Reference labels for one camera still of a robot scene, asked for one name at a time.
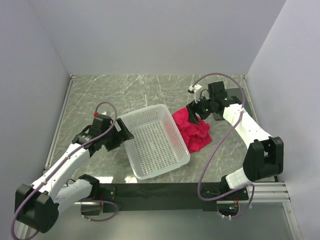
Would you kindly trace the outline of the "crimson red t-shirt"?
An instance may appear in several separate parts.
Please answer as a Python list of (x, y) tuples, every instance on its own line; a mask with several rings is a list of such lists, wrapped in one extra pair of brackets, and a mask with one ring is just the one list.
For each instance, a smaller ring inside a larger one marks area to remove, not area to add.
[(190, 154), (199, 152), (212, 142), (210, 125), (200, 118), (199, 124), (188, 122), (189, 113), (186, 107), (173, 113), (172, 117)]

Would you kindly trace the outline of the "white perforated plastic basket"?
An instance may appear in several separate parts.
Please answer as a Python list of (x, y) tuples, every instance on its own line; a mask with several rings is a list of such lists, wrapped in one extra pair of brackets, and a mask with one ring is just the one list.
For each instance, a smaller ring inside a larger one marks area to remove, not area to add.
[(120, 119), (133, 135), (124, 148), (137, 179), (158, 177), (190, 161), (190, 152), (166, 105), (147, 106)]

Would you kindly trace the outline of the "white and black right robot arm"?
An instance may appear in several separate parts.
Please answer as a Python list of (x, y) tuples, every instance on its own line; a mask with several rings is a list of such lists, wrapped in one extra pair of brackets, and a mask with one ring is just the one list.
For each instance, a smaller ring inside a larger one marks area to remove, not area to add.
[(202, 90), (199, 84), (188, 89), (194, 95), (194, 100), (186, 106), (188, 122), (198, 125), (210, 114), (220, 115), (247, 148), (242, 167), (222, 178), (221, 197), (230, 200), (237, 194), (237, 188), (281, 174), (284, 170), (283, 140), (264, 131), (245, 110), (243, 102), (235, 95), (228, 95), (222, 81), (208, 85), (208, 98), (202, 95)]

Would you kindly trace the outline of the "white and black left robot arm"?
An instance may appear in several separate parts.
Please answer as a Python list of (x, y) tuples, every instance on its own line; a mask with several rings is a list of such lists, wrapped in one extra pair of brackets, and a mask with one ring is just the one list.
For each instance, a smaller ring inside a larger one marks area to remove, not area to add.
[(64, 155), (31, 185), (22, 184), (15, 193), (14, 220), (40, 233), (48, 232), (59, 215), (82, 199), (98, 202), (100, 181), (90, 175), (80, 176), (71, 186), (65, 183), (95, 152), (105, 147), (111, 151), (134, 136), (118, 118), (96, 114), (72, 140)]

